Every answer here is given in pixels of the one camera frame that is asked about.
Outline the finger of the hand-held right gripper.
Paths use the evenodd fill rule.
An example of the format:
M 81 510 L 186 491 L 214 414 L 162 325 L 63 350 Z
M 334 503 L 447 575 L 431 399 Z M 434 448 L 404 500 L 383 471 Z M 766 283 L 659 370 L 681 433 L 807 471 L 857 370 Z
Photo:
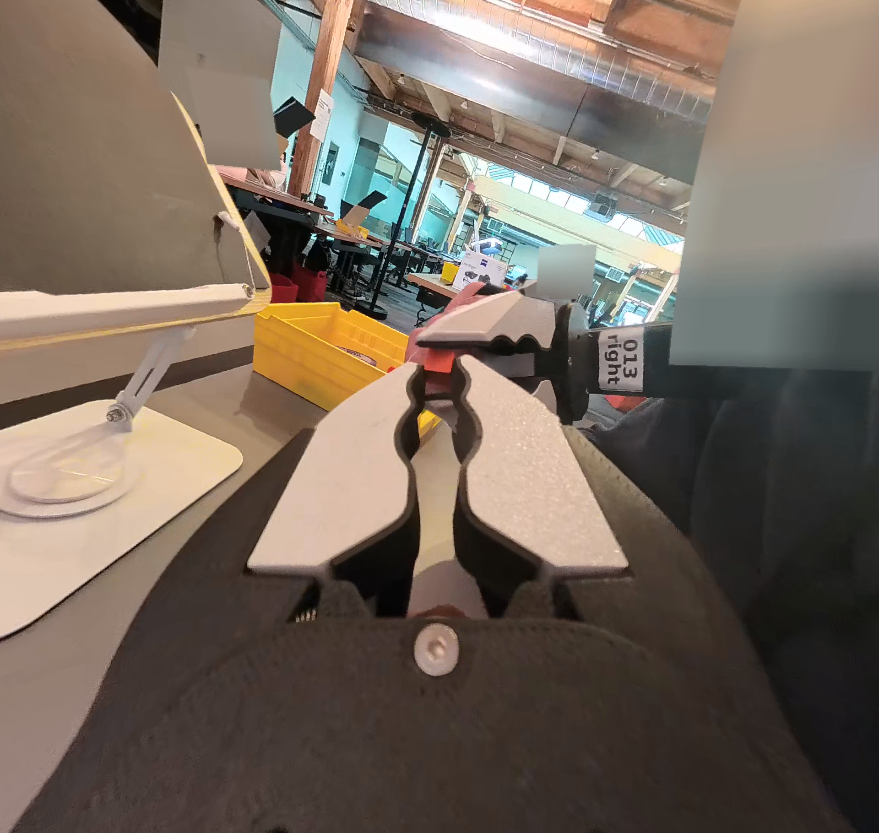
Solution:
M 478 419 L 558 419 L 552 382 L 534 373 L 534 355 L 471 358 L 471 411 Z
M 533 354 L 553 352 L 558 305 L 529 289 L 461 292 L 410 336 L 410 361 L 428 363 L 441 352 Z

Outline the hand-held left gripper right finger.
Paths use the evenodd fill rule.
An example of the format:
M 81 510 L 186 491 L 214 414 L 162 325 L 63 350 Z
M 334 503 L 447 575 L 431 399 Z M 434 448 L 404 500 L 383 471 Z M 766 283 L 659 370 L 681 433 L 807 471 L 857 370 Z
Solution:
M 621 575 L 629 561 L 559 418 L 475 357 L 458 359 L 459 491 L 484 536 L 542 575 Z

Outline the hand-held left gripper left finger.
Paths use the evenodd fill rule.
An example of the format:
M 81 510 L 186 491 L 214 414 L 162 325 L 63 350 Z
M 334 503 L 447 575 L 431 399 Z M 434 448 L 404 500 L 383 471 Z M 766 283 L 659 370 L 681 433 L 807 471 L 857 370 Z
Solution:
M 404 363 L 317 424 L 248 558 L 268 575 L 326 577 L 402 535 L 419 550 L 412 458 L 420 444 L 421 366 Z

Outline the yellow plastic bin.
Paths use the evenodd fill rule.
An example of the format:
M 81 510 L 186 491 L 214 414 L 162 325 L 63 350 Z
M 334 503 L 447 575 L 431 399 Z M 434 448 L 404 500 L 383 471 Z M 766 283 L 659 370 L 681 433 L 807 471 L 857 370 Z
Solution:
M 273 303 L 255 317 L 255 373 L 331 411 L 404 361 L 409 337 L 338 302 Z

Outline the white cardboard box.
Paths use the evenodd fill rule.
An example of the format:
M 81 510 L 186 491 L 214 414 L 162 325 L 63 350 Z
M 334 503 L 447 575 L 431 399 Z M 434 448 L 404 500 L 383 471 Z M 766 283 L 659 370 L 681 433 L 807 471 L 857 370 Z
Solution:
M 507 268 L 507 264 L 496 256 L 467 249 L 462 255 L 453 288 L 460 291 L 474 282 L 502 287 Z

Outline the long wooden table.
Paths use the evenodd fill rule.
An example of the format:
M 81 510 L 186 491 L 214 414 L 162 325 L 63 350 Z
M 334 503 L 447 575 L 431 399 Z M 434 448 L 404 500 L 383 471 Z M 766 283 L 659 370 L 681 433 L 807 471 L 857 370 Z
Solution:
M 418 316 L 429 311 L 438 312 L 459 295 L 460 291 L 452 285 L 445 283 L 440 274 L 410 273 L 405 278 L 406 283 L 416 287 L 416 302 L 418 304 Z

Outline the person's dark clothing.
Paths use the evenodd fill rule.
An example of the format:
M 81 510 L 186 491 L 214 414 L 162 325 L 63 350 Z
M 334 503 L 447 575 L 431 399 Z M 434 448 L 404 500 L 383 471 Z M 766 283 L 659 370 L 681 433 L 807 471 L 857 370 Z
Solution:
M 588 440 L 688 537 L 857 831 L 878 829 L 877 373 L 650 399 Z

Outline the wooden desk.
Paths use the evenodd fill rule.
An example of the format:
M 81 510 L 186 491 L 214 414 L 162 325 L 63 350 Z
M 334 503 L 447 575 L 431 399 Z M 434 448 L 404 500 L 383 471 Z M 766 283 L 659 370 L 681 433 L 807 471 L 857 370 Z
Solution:
M 331 235 L 318 226 L 324 213 L 308 210 L 299 200 L 281 198 L 277 190 L 250 180 L 226 173 L 220 178 L 239 214 L 250 220 L 249 228 L 255 228 L 258 220 L 265 229 L 268 240 L 259 250 L 270 273 L 292 278 L 294 264 L 302 262 L 313 243 L 331 244 Z

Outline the silver ventilation duct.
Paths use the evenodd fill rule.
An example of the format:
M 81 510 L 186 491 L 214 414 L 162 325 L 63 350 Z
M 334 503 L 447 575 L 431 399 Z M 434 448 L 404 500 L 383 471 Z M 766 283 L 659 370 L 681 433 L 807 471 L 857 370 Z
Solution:
M 364 0 L 534 65 L 705 127 L 715 89 L 650 58 L 500 0 Z

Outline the wooden post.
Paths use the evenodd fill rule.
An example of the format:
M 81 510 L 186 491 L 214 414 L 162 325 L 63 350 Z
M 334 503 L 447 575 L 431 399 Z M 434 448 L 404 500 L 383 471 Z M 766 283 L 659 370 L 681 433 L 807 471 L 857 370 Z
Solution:
M 331 116 L 331 93 L 336 79 L 354 0 L 324 0 L 305 106 L 314 120 L 297 134 L 288 193 L 300 199 L 312 192 L 315 167 Z

